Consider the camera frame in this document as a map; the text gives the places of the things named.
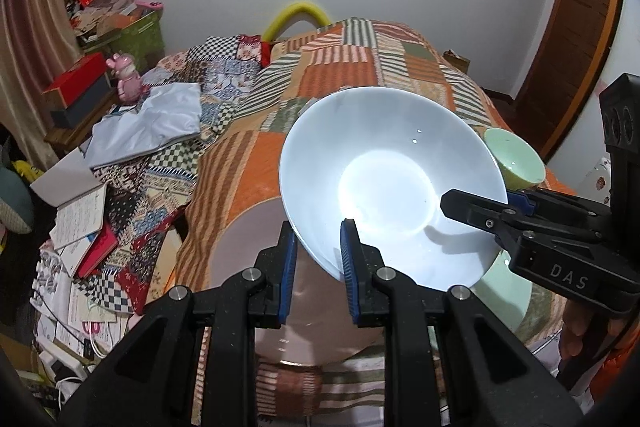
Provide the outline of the mint green bowl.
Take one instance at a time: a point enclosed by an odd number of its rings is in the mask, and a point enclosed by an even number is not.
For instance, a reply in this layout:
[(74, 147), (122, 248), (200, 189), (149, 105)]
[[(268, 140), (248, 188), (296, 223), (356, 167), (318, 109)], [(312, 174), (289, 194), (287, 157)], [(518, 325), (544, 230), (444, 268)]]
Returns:
[(546, 166), (536, 150), (513, 132), (488, 128), (483, 140), (509, 191), (528, 190), (546, 181)]

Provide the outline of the mint green plate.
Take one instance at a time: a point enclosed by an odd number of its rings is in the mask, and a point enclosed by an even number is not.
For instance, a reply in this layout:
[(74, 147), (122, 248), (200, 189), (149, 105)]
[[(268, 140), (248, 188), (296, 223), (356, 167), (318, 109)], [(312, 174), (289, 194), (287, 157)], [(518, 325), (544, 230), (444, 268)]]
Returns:
[(466, 284), (515, 333), (524, 321), (532, 283), (509, 270), (506, 253), (500, 251), (489, 259), (491, 264), (486, 265), (486, 259), (478, 254), (426, 254), (421, 258), (425, 280), (420, 284), (438, 291)]

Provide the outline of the white spotted bowl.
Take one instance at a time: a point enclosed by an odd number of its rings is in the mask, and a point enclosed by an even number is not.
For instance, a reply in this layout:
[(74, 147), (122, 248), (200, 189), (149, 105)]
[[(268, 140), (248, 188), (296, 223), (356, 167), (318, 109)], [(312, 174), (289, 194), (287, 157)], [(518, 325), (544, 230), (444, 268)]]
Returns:
[(421, 95), (360, 87), (314, 102), (286, 135), (279, 187), (300, 243), (337, 280), (346, 219), (418, 284), (426, 254), (478, 254), (490, 265), (498, 253), (489, 233), (440, 209), (452, 188), (505, 202), (495, 158), (460, 117)]

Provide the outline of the white wardrobe with stickers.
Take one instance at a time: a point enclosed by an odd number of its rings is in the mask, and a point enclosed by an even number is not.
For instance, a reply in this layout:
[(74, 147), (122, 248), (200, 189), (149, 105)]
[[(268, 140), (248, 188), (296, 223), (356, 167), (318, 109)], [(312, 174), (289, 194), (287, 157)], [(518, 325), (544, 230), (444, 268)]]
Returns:
[(578, 196), (611, 204), (611, 159), (605, 150), (600, 93), (624, 72), (639, 74), (639, 0), (623, 0), (614, 40), (600, 77), (572, 130), (548, 166)]

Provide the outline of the red notebook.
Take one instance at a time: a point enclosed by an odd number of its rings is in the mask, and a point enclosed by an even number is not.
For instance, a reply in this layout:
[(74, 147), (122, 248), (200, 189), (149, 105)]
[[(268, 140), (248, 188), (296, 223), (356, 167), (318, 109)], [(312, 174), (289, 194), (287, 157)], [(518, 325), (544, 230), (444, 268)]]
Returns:
[(75, 277), (81, 277), (84, 279), (91, 275), (96, 271), (98, 265), (105, 260), (117, 246), (117, 236), (111, 225), (108, 222), (105, 222), (102, 230), (98, 236), (96, 236), (96, 239), (89, 248), (88, 253), (85, 254), (84, 259), (79, 263)]

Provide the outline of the checkered patchwork quilt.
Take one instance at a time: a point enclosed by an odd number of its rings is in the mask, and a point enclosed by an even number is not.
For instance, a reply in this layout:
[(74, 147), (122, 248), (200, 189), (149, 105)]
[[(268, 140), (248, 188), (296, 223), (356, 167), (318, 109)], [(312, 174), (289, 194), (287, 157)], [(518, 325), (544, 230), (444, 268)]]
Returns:
[(146, 303), (162, 248), (158, 231), (190, 202), (198, 160), (230, 126), (262, 69), (262, 38), (208, 37), (168, 55), (143, 76), (152, 87), (196, 83), (201, 89), (200, 133), (140, 158), (93, 171), (106, 184), (105, 218), (118, 245), (79, 289), (97, 305), (134, 313)]

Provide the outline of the wooden door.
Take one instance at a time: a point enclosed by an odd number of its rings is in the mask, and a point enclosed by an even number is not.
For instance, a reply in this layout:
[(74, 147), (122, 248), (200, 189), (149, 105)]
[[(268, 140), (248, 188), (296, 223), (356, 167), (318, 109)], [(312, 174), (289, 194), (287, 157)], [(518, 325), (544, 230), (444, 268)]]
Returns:
[(512, 130), (548, 160), (572, 129), (610, 52), (623, 0), (554, 0), (515, 98)]

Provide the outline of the open white book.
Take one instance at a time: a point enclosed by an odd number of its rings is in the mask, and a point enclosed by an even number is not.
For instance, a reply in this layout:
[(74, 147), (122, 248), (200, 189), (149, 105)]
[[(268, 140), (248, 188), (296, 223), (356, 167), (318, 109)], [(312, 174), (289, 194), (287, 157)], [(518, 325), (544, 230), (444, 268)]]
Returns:
[(32, 182), (30, 188), (56, 209), (50, 231), (55, 249), (102, 230), (106, 187), (96, 179), (78, 147)]

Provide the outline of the patchwork striped bedspread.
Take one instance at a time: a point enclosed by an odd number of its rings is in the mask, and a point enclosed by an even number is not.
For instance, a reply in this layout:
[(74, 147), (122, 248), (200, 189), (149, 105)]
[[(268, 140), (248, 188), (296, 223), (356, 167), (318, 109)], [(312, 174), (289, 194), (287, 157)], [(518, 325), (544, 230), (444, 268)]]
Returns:
[(512, 274), (494, 239), (447, 219), (450, 188), (506, 187), (484, 134), (503, 126), (490, 98), (418, 32), (350, 18), (279, 44), (253, 80), (222, 69), (211, 44), (186, 73), (230, 109), (198, 163), (177, 280), (212, 288), (249, 267), (288, 223), (298, 257), (291, 312), (256, 334), (258, 412), (271, 418), (363, 411), (384, 395), (379, 329), (347, 308), (344, 219), (416, 283), (465, 284), (524, 343), (553, 336), (561, 297)]

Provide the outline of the dark grey box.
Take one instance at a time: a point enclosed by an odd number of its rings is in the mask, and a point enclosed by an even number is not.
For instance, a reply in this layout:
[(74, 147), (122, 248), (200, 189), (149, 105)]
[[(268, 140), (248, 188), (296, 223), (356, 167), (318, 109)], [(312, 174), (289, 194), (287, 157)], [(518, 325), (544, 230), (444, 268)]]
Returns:
[(112, 93), (111, 80), (103, 74), (66, 109), (51, 110), (53, 124), (58, 128), (75, 128)]

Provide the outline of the yellow foam tube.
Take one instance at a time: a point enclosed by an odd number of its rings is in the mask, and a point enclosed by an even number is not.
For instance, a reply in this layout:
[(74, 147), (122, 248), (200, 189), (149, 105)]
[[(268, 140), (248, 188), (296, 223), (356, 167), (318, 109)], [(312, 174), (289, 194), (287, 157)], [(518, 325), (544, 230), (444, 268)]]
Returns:
[(315, 28), (331, 23), (328, 14), (310, 1), (296, 1), (287, 5), (262, 33), (262, 41), (275, 42), (288, 28), (303, 20)]

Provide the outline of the pink plush toy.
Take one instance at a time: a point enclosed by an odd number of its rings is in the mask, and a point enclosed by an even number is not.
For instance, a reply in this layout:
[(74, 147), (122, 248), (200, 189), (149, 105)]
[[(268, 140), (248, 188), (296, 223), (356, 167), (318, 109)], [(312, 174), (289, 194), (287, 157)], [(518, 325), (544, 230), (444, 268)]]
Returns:
[(105, 61), (117, 80), (117, 94), (122, 104), (132, 105), (148, 91), (130, 54), (114, 53)]

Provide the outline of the red box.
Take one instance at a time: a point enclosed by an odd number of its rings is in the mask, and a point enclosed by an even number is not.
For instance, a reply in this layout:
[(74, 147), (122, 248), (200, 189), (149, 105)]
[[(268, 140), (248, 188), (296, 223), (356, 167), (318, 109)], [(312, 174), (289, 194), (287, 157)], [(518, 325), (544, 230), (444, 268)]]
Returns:
[(106, 63), (102, 53), (81, 57), (42, 92), (44, 105), (50, 110), (69, 108), (105, 73)]

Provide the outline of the green storage box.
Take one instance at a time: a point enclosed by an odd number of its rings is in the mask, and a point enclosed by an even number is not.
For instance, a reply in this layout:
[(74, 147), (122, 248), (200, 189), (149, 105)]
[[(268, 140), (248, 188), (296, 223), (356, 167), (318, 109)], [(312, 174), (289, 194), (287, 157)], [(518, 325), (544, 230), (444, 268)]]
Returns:
[(114, 29), (81, 49), (85, 54), (100, 52), (104, 57), (114, 53), (129, 54), (138, 72), (143, 74), (165, 56), (165, 43), (160, 29), (160, 11), (151, 11), (122, 29)]

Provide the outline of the striped brown curtain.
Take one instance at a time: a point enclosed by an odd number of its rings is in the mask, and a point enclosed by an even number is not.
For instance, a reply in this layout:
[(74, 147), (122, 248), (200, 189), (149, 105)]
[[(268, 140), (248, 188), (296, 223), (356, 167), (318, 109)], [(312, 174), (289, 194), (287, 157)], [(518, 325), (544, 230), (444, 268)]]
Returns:
[(67, 0), (1, 0), (1, 124), (35, 166), (58, 161), (42, 92), (81, 56)]

